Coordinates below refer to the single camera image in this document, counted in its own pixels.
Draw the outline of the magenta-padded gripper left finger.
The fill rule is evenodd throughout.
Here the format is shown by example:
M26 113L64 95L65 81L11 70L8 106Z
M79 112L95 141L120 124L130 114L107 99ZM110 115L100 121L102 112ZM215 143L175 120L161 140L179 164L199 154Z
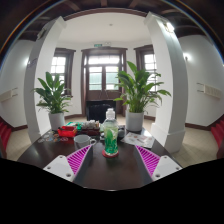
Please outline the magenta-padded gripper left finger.
M57 156L44 167L44 170L77 185L81 185L92 158L93 146L88 145L68 156Z

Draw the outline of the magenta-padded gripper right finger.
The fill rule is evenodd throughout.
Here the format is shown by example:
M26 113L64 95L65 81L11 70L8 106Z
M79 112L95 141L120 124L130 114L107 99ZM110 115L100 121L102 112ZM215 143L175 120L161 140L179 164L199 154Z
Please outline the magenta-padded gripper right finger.
M159 156L138 145L135 146L134 156L145 185L182 169L182 167L168 155Z

